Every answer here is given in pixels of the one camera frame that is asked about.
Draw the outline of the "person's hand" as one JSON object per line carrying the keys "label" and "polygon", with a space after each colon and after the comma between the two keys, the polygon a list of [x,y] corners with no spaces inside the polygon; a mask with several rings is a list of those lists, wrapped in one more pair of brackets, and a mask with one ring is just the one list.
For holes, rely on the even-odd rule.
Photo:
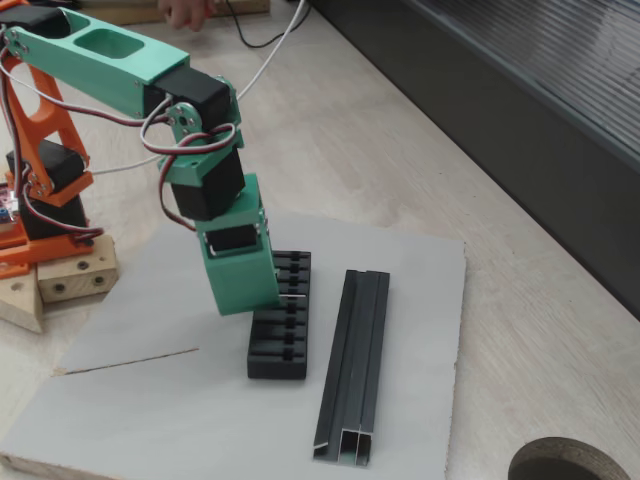
{"label": "person's hand", "polygon": [[198,32],[217,7],[208,0],[159,0],[158,9],[172,28]]}

